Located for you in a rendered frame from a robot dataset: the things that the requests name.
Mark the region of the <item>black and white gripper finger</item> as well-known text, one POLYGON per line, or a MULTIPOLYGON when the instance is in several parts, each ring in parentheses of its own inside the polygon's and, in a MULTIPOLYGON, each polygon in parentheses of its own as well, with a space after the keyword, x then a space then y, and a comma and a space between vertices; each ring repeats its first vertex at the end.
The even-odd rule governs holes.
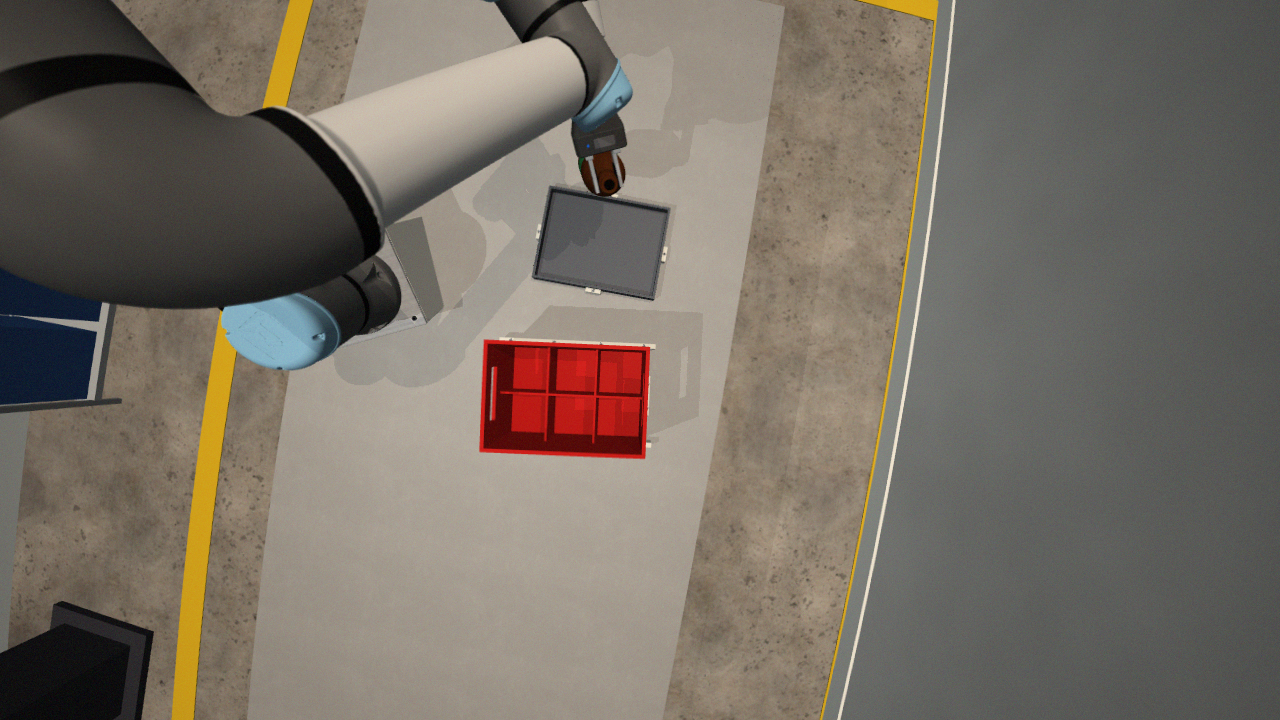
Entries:
POLYGON ((616 152, 621 152, 621 150, 616 149, 616 150, 611 151, 611 155, 612 155, 612 159, 613 159, 612 165, 613 165, 613 169, 614 169, 614 176, 617 177, 617 179, 618 179, 618 187, 621 188, 621 187, 625 187, 625 186, 623 186, 623 181, 622 181, 622 177, 621 177, 620 163, 618 163, 618 158, 617 158, 616 152))
POLYGON ((594 169, 595 167, 593 165, 593 159, 594 158, 593 156, 588 156, 585 159, 586 159, 586 161, 589 164, 589 168, 590 168, 590 172, 591 172, 594 190, 595 190, 596 193, 602 193, 602 190, 600 190, 600 186, 599 186, 599 181, 598 181, 598 177, 596 177, 596 169, 594 169))

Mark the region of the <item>brown bottle with green label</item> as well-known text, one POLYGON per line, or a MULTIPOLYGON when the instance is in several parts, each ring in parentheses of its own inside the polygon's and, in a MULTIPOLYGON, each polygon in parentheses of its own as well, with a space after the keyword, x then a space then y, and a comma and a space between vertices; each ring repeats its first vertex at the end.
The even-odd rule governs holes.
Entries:
MULTIPOLYGON (((594 158, 593 164, 596 169, 596 176, 599 186, 602 188, 602 193, 596 193, 594 190, 593 177, 588 161, 585 160, 585 158, 579 158, 579 170, 582 177, 584 184, 591 193, 595 193, 596 196, 608 197, 617 193, 622 187, 621 188, 618 187, 618 179, 614 176, 611 151, 593 155, 593 158, 594 158)), ((620 159, 618 154, 617 158, 620 163, 621 177, 625 184, 625 177, 626 177, 625 164, 620 159)))

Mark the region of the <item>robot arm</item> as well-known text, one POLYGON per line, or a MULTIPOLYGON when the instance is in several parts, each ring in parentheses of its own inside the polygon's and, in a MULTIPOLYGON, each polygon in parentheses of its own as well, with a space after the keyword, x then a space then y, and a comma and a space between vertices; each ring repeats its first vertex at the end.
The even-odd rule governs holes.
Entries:
POLYGON ((402 299, 375 255, 388 225, 634 95, 588 0, 483 1, 522 44, 308 117, 228 117, 111 0, 0 0, 0 268, 102 304, 218 307, 275 370, 381 331, 402 299))

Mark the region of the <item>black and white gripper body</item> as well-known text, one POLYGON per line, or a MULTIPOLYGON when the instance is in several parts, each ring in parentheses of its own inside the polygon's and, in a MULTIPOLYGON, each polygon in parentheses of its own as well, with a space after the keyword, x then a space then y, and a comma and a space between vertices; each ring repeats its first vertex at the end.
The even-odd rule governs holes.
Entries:
MULTIPOLYGON (((596 28, 600 29, 602 36, 605 37, 599 1, 588 1, 582 3, 582 5, 591 15, 596 28)), ((625 124, 617 113, 611 117, 609 120, 605 120, 605 123, 590 132, 582 132, 582 129, 579 129, 579 126, 572 120, 571 137, 573 140, 573 147, 577 158, 588 158, 627 146, 625 124)))

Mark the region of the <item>red plastic crate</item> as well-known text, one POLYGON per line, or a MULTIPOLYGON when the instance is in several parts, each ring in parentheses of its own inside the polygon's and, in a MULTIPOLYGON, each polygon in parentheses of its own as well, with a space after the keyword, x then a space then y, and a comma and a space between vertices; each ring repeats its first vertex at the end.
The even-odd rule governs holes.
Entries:
POLYGON ((649 363, 650 347, 484 340, 479 452, 645 459, 649 363))

